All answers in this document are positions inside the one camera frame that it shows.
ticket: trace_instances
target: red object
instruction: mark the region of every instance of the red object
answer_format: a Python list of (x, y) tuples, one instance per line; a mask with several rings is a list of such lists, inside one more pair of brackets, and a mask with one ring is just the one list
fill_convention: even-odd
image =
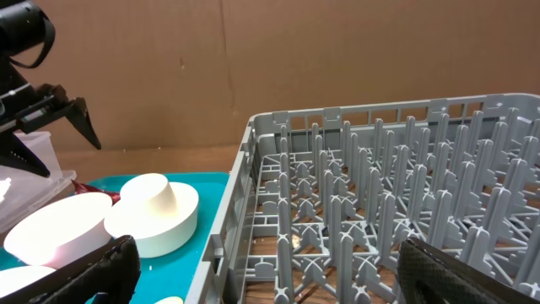
[(98, 189), (98, 188), (96, 188), (94, 186), (86, 185), (86, 184), (83, 184), (83, 183), (80, 183), (80, 182), (75, 182), (74, 180), (72, 180), (71, 182), (75, 186), (75, 194), (92, 193), (92, 192), (105, 193), (105, 194), (107, 194), (108, 196), (110, 196), (112, 198), (112, 204), (113, 205), (116, 204), (116, 202), (118, 202), (120, 200), (120, 193), (101, 190), (101, 189)]

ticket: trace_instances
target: brown cardboard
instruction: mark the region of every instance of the brown cardboard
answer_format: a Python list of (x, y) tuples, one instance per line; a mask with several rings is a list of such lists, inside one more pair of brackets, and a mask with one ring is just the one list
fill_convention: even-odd
[(538, 1), (234, 0), (224, 11), (239, 125), (260, 111), (540, 93)]
[[(105, 149), (235, 141), (219, 0), (36, 3), (57, 40), (22, 73), (85, 97)], [(92, 149), (65, 119), (48, 129), (57, 149)]]
[[(36, 83), (89, 103), (106, 149), (230, 144), (264, 111), (540, 93), (537, 0), (37, 1)], [(57, 149), (90, 149), (51, 126)]]

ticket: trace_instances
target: teal tray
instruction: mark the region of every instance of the teal tray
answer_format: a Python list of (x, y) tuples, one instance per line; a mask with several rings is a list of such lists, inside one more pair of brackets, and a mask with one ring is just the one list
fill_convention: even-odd
[[(131, 303), (155, 303), (168, 296), (186, 299), (193, 275), (203, 254), (210, 227), (218, 211), (219, 202), (229, 180), (229, 174), (210, 173), (170, 173), (165, 174), (170, 182), (184, 182), (192, 185), (199, 193), (197, 229), (192, 238), (180, 249), (160, 258), (141, 259), (141, 277)], [(107, 191), (120, 191), (127, 181), (135, 177), (108, 176), (90, 185)], [(0, 251), (0, 270), (24, 266), (17, 258), (5, 250)]]

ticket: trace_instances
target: white bowl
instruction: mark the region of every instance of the white bowl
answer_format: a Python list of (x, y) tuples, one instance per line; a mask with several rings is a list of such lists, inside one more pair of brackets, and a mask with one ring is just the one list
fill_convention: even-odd
[(111, 197), (104, 193), (59, 200), (18, 223), (4, 247), (28, 265), (59, 269), (111, 239), (103, 226), (111, 206)]
[(197, 227), (199, 196), (185, 183), (145, 174), (127, 182), (120, 197), (105, 218), (105, 228), (115, 238), (133, 236), (140, 258), (175, 251)]
[(0, 298), (14, 293), (53, 272), (54, 269), (44, 266), (23, 266), (0, 271)]

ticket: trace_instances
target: dish rack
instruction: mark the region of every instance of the dish rack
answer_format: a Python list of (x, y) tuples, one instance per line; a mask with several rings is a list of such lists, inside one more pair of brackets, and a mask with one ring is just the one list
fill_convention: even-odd
[[(540, 299), (539, 138), (527, 94), (256, 115), (186, 302), (244, 302), (271, 282), (275, 303), (313, 285), (404, 303), (380, 271), (393, 277), (407, 237)], [(264, 236), (274, 254), (251, 251)]]

